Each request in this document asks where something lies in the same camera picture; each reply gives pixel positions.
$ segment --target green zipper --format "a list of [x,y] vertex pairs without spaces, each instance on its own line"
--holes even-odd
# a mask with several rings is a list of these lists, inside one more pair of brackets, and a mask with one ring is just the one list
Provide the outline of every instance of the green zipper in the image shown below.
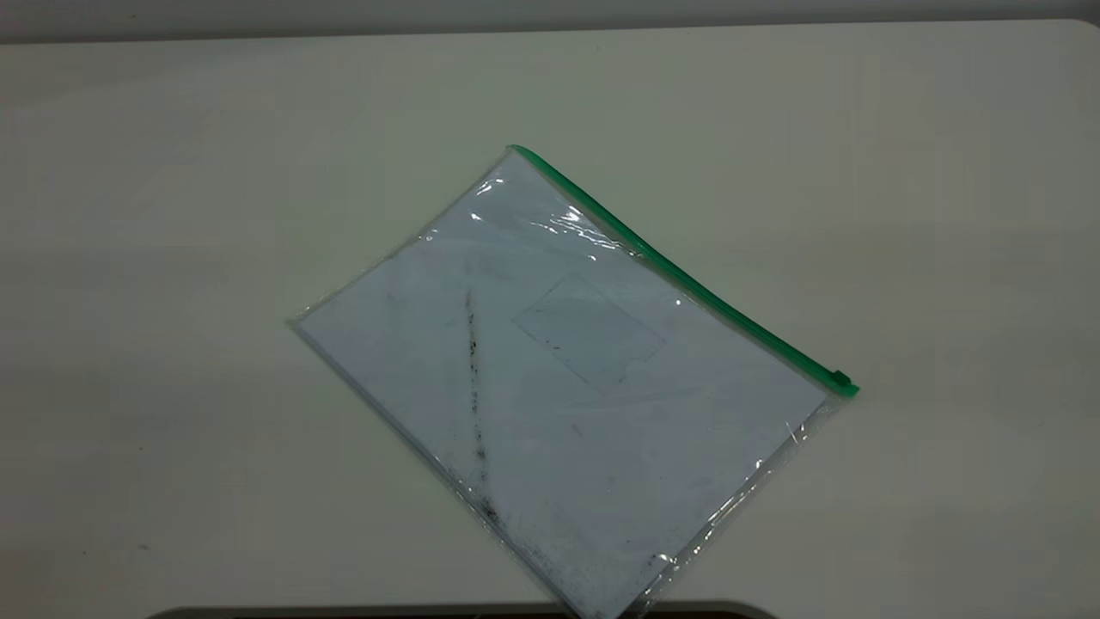
[[524,158],[526,158],[549,180],[557,183],[559,187],[561,187],[574,200],[587,208],[590,212],[602,219],[607,225],[615,230],[615,232],[618,233],[618,235],[622,236],[635,252],[651,259],[669,277],[710,306],[714,312],[717,312],[726,320],[740,327],[759,342],[782,355],[796,368],[817,379],[825,385],[825,387],[828,387],[840,396],[850,398],[859,393],[859,388],[853,385],[851,379],[845,376],[844,373],[839,371],[829,372],[825,366],[814,362],[801,353],[798,349],[783,342],[745,314],[738,312],[737,309],[734,309],[728,302],[719,298],[718,295],[706,289],[706,286],[695,280],[695,278],[685,273],[683,268],[673,264],[671,259],[661,255],[659,251],[653,248],[652,245],[646,242],[634,230],[628,228],[626,223],[618,219],[618,217],[612,214],[610,211],[604,208],[603,205],[596,201],[595,198],[586,194],[581,187],[578,187],[576,184],[566,178],[564,174],[554,169],[554,167],[547,163],[546,159],[535,154],[529,148],[520,146],[519,144],[512,144],[509,147],[522,155]]

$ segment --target white paper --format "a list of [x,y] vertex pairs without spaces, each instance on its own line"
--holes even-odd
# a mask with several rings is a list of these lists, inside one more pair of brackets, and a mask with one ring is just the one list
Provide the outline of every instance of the white paper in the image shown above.
[[510,152],[297,329],[584,619],[610,619],[823,391]]

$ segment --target gray wall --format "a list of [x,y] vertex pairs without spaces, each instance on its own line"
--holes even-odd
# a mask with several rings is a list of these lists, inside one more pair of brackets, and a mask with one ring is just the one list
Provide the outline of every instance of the gray wall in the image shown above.
[[1100,0],[0,0],[0,42],[1037,18]]

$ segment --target black dirt mark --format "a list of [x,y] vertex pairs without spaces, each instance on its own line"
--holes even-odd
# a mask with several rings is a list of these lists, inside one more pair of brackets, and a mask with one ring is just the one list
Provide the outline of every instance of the black dirt mark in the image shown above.
[[474,454],[481,463],[481,474],[479,477],[481,477],[482,486],[484,486],[488,482],[488,454],[485,451],[485,441],[482,438],[481,430],[481,414],[477,411],[480,399],[477,388],[481,383],[477,379],[477,334],[475,330],[473,290],[469,289],[466,290],[466,324],[470,328],[470,414],[474,418],[474,439],[476,444]]
[[490,501],[486,498],[482,498],[481,508],[482,508],[482,512],[485,515],[485,518],[490,522],[492,522],[493,524],[495,524],[497,527],[501,526],[501,515],[496,513],[496,508],[493,507],[493,502],[492,501]]

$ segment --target white table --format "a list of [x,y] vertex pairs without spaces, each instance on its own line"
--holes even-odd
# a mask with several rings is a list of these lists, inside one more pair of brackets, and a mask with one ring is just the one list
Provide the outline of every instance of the white table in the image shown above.
[[670,590],[1100,612],[1100,32],[0,47],[0,616],[546,594],[285,327],[532,147],[864,393]]

